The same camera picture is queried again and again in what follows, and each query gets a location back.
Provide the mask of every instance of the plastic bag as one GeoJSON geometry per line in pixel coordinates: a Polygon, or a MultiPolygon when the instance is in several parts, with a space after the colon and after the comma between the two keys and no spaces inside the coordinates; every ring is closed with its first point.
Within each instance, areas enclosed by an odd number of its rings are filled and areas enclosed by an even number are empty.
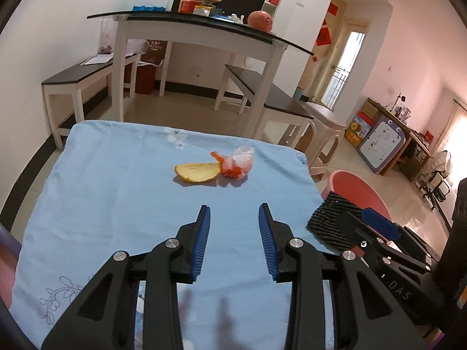
{"type": "Polygon", "coordinates": [[[127,54],[145,54],[149,50],[149,42],[145,39],[129,39],[127,42],[127,54]]]}
{"type": "MultiPolygon", "coordinates": [[[[103,18],[100,24],[98,54],[111,54],[114,52],[117,24],[113,18],[103,18]]],[[[149,42],[145,39],[129,39],[127,41],[127,54],[145,54],[149,50],[149,42]]]]}
{"type": "Polygon", "coordinates": [[[211,155],[220,163],[221,173],[229,178],[242,179],[253,167],[254,149],[251,147],[239,147],[232,156],[215,151],[211,155]]]}
{"type": "Polygon", "coordinates": [[[111,54],[114,52],[115,36],[117,35],[117,22],[113,18],[103,18],[100,23],[98,54],[111,54]]]}

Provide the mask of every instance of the silver screw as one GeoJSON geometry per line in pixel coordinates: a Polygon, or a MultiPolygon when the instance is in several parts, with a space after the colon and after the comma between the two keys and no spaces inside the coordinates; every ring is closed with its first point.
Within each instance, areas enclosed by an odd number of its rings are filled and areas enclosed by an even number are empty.
{"type": "Polygon", "coordinates": [[[175,249],[180,245],[180,241],[176,238],[169,238],[167,241],[165,241],[165,246],[169,247],[170,249],[175,249]]]}
{"type": "Polygon", "coordinates": [[[292,238],[289,241],[289,245],[298,249],[303,246],[303,241],[300,238],[292,238]]]}
{"type": "Polygon", "coordinates": [[[117,262],[121,262],[127,258],[127,253],[124,251],[117,251],[112,258],[117,262]]]}
{"type": "Polygon", "coordinates": [[[353,251],[346,250],[342,253],[342,256],[344,257],[345,260],[354,260],[357,256],[353,251]]]}

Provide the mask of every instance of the wooden desk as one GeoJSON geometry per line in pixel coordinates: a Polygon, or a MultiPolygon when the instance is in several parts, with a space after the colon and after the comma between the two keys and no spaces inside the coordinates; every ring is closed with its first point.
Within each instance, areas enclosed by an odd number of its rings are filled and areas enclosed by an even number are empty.
{"type": "Polygon", "coordinates": [[[402,121],[399,120],[395,115],[393,115],[384,106],[377,103],[376,101],[370,98],[367,101],[370,104],[372,104],[375,108],[377,108],[383,116],[389,117],[394,122],[396,122],[405,133],[404,146],[401,147],[401,149],[396,153],[396,155],[391,159],[391,161],[386,165],[386,167],[383,168],[382,171],[380,171],[379,174],[382,176],[386,176],[390,169],[392,169],[397,162],[400,162],[400,167],[402,171],[409,178],[410,182],[413,182],[420,175],[423,166],[430,158],[433,157],[433,155],[431,155],[430,150],[428,150],[426,146],[422,143],[422,141],[420,141],[416,133],[407,125],[403,124],[402,121]],[[402,157],[402,154],[412,142],[415,142],[417,146],[422,150],[422,152],[425,153],[426,156],[423,158],[422,161],[420,161],[416,156],[412,157],[411,159],[402,157]]]}

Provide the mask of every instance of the door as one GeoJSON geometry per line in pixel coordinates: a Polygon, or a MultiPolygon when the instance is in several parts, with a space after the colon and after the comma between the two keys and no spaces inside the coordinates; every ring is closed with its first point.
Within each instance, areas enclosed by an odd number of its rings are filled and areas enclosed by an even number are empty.
{"type": "Polygon", "coordinates": [[[360,51],[367,27],[344,26],[315,93],[315,102],[333,109],[360,51]]]}

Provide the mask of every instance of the paper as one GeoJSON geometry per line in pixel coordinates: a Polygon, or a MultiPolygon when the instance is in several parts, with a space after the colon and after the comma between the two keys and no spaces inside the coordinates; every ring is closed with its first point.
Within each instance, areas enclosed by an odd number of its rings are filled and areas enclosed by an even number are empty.
{"type": "Polygon", "coordinates": [[[89,58],[85,62],[81,63],[81,66],[88,66],[90,64],[104,64],[108,63],[112,60],[114,57],[114,54],[99,54],[96,56],[93,56],[92,58],[89,58]]]}

